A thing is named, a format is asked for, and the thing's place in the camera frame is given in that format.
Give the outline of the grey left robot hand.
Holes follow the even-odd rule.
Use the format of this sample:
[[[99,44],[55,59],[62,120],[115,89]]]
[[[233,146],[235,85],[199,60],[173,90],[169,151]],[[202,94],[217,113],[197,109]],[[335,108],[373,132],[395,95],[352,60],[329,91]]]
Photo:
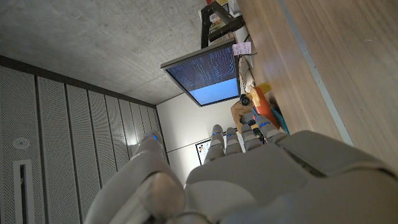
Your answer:
[[[397,172],[311,131],[279,131],[266,117],[241,134],[215,125],[201,166],[179,181],[162,138],[142,138],[99,191],[86,223],[396,223]]]

